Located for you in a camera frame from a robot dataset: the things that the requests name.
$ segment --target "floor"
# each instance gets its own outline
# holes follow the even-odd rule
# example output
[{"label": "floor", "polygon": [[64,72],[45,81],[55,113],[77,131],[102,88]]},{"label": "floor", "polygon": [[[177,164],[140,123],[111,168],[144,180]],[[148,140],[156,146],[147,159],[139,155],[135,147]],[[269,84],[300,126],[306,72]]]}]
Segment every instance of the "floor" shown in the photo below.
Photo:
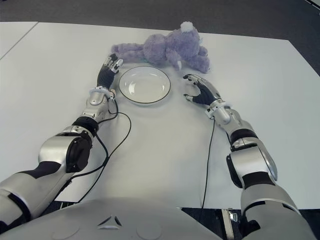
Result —
[{"label": "floor", "polygon": [[[202,33],[289,40],[320,75],[320,10],[304,0],[3,0],[0,21],[162,30],[176,29],[183,21],[191,21]],[[61,203],[55,203],[49,212],[60,208]],[[182,210],[225,237],[221,210],[205,209],[202,214],[201,209]],[[320,239],[320,210],[301,213]],[[235,239],[241,239],[235,226]]]}]

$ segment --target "black power cord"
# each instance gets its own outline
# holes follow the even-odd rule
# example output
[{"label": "black power cord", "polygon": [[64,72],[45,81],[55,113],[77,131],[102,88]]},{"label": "black power cord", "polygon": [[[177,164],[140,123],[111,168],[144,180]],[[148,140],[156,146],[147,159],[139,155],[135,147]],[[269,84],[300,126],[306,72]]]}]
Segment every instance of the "black power cord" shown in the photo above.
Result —
[{"label": "black power cord", "polygon": [[121,144],[127,139],[127,137],[129,136],[129,134],[130,134],[130,132],[131,132],[132,122],[131,122],[130,117],[129,117],[127,114],[123,113],[123,112],[117,112],[117,113],[118,113],[118,114],[125,115],[125,116],[128,118],[128,120],[129,120],[129,122],[130,122],[130,126],[129,126],[128,133],[126,134],[126,136],[124,137],[124,139],[118,144],[118,146],[116,146],[116,148],[111,152],[110,156],[108,156],[108,157],[105,158],[103,164],[94,170],[94,171],[97,171],[97,170],[99,170],[100,168],[102,168],[102,170],[100,171],[99,176],[98,176],[97,179],[94,181],[94,183],[92,184],[92,186],[90,187],[90,189],[89,189],[89,190],[83,195],[83,197],[82,197],[79,201],[77,201],[76,203],[80,203],[80,202],[88,195],[88,193],[94,188],[94,186],[95,186],[96,183],[98,182],[99,178],[101,177],[101,175],[102,175],[102,173],[103,173],[103,171],[104,171],[104,169],[105,169],[105,167],[106,167],[109,159],[110,159],[111,156],[114,154],[114,152],[121,146]]},{"label": "black power cord", "polygon": [[[115,115],[115,116],[110,117],[110,118],[107,118],[107,119],[104,119],[104,120],[101,120],[100,122],[98,122],[98,124],[102,124],[102,123],[104,123],[104,122],[113,120],[113,119],[115,119],[115,118],[118,116],[118,114],[119,114],[120,112],[119,112],[119,108],[118,108],[118,104],[117,104],[117,101],[116,101],[116,100],[114,100],[114,104],[115,104],[115,109],[116,109],[116,111],[115,111],[115,112],[110,112],[110,110],[109,110],[109,113],[112,114],[112,115]],[[107,164],[107,162],[108,162],[108,160],[109,160],[109,158],[110,158],[109,153],[108,153],[108,150],[107,150],[107,147],[106,147],[106,145],[102,142],[102,140],[100,139],[98,133],[96,134],[96,139],[99,141],[99,143],[101,144],[101,146],[103,147],[103,149],[104,149],[104,151],[105,151],[105,159],[104,159],[104,161],[102,162],[102,164],[101,164],[100,166],[98,166],[97,168],[95,168],[95,169],[93,169],[93,170],[91,170],[91,171],[88,171],[88,172],[85,172],[85,173],[82,173],[82,174],[78,174],[78,175],[72,176],[72,177],[68,180],[67,184],[70,184],[71,181],[72,181],[72,179],[75,179],[75,178],[78,178],[78,177],[83,177],[83,176],[86,176],[86,175],[89,175],[89,174],[93,174],[94,172],[98,171],[98,170],[101,169],[104,165]]]},{"label": "black power cord", "polygon": [[207,158],[207,161],[206,161],[206,177],[205,177],[205,187],[204,187],[203,201],[202,201],[202,206],[201,206],[201,211],[200,211],[198,222],[200,222],[200,220],[201,220],[202,213],[204,211],[204,206],[205,206],[205,200],[206,200],[206,194],[207,194],[207,186],[208,186],[208,175],[209,175],[209,159],[210,159],[210,152],[211,152],[211,144],[212,144],[212,140],[214,138],[214,132],[215,132],[215,125],[216,125],[215,123],[216,123],[216,120],[213,119],[213,128],[212,128],[211,139],[210,139],[210,143],[209,143],[208,158]]},{"label": "black power cord", "polygon": [[110,117],[110,118],[107,118],[107,119],[104,119],[104,120],[98,122],[98,124],[102,124],[102,123],[104,123],[104,122],[111,121],[111,120],[115,119],[119,114],[122,114],[122,115],[125,115],[125,116],[128,118],[129,123],[130,123],[128,133],[126,134],[126,136],[124,137],[124,139],[116,146],[116,148],[111,152],[110,155],[109,155],[109,153],[108,153],[108,149],[107,149],[106,145],[102,142],[102,140],[100,139],[99,135],[96,134],[96,139],[99,141],[99,143],[101,144],[101,146],[103,147],[103,149],[104,149],[104,151],[105,151],[105,159],[104,159],[104,161],[102,162],[102,164],[101,164],[100,166],[98,166],[97,168],[95,168],[95,169],[93,169],[93,170],[91,170],[91,171],[88,171],[88,172],[85,172],[85,173],[82,173],[82,174],[78,174],[78,175],[72,176],[72,177],[64,184],[64,186],[60,189],[60,191],[57,193],[57,195],[54,197],[54,199],[53,199],[52,201],[54,201],[54,200],[59,196],[59,194],[72,182],[73,179],[79,178],[79,177],[83,177],[83,176],[86,176],[86,175],[89,175],[89,174],[93,174],[93,173],[95,173],[96,171],[102,169],[101,172],[100,172],[100,174],[99,174],[99,176],[97,177],[97,179],[96,179],[95,182],[93,183],[93,185],[90,187],[90,189],[83,195],[83,197],[82,197],[77,203],[81,202],[81,201],[88,195],[88,193],[94,188],[94,186],[96,185],[96,183],[98,182],[98,180],[99,180],[100,176],[102,175],[102,173],[103,173],[103,171],[104,171],[104,169],[105,169],[105,167],[106,167],[106,165],[107,165],[110,157],[114,154],[114,152],[121,146],[121,144],[123,144],[123,142],[124,142],[124,141],[127,139],[127,137],[129,136],[129,134],[130,134],[130,132],[131,132],[131,127],[132,127],[131,119],[130,119],[130,117],[129,117],[127,114],[125,114],[125,113],[123,113],[123,112],[119,112],[119,108],[118,108],[118,104],[117,104],[117,101],[116,101],[116,100],[114,100],[114,104],[115,104],[116,112],[110,112],[110,110],[109,110],[109,113],[112,114],[112,115],[114,115],[114,116],[113,116],[113,117]]}]

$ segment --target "plush toy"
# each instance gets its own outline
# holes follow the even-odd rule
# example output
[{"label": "plush toy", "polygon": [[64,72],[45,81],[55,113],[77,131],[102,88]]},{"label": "plush toy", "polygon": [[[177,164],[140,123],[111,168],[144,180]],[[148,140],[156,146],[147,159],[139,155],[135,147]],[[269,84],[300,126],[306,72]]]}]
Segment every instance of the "plush toy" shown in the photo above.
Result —
[{"label": "plush toy", "polygon": [[168,36],[154,34],[144,44],[113,45],[111,52],[124,62],[147,60],[151,64],[161,65],[168,60],[177,71],[181,69],[183,60],[192,68],[206,73],[210,60],[207,49],[200,46],[200,41],[197,29],[191,22],[185,21],[180,29],[170,32]]}]

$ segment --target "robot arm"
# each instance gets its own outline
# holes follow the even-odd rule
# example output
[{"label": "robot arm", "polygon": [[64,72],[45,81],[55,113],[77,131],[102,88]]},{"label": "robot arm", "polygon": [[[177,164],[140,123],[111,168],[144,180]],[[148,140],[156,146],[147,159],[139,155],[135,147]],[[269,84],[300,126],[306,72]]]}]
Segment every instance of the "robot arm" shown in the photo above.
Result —
[{"label": "robot arm", "polygon": [[241,194],[240,231],[246,240],[316,239],[287,192],[276,184],[277,167],[252,126],[221,98],[205,79],[194,74],[183,77],[200,89],[188,101],[207,106],[210,119],[225,130],[231,153],[226,157],[233,183]]},{"label": "robot arm", "polygon": [[15,173],[0,183],[0,233],[40,216],[71,176],[86,167],[98,123],[115,96],[110,86],[122,64],[114,54],[109,56],[81,116],[44,142],[34,170]]}]

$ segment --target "plate rim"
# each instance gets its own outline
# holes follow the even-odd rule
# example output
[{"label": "plate rim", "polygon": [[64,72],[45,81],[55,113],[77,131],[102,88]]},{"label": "plate rim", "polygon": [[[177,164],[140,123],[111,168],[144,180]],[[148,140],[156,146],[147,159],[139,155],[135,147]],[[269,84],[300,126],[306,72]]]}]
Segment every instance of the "plate rim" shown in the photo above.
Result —
[{"label": "plate rim", "polygon": [[[130,99],[129,97],[127,97],[127,96],[122,92],[121,87],[120,87],[120,81],[121,81],[122,77],[123,77],[127,72],[129,72],[130,70],[136,69],[136,68],[142,68],[142,67],[157,69],[157,70],[159,70],[160,72],[162,72],[162,73],[167,77],[167,79],[169,80],[169,90],[168,90],[168,92],[167,92],[162,98],[160,98],[160,99],[158,99],[158,100],[156,100],[156,101],[140,102],[140,101],[135,101],[135,100]],[[120,79],[119,79],[119,89],[120,89],[120,92],[122,93],[122,95],[123,95],[126,99],[128,99],[128,100],[130,100],[130,101],[132,101],[132,102],[134,102],[134,103],[137,103],[137,104],[153,104],[153,103],[156,103],[156,102],[161,101],[162,99],[164,99],[164,98],[170,93],[170,90],[171,90],[171,81],[170,81],[169,76],[168,76],[164,71],[162,71],[161,69],[159,69],[159,68],[157,68],[157,67],[154,67],[154,66],[146,66],[146,65],[143,65],[143,66],[135,66],[135,67],[132,67],[132,68],[128,69],[127,71],[125,71],[125,72],[121,75],[121,77],[120,77]]]}]

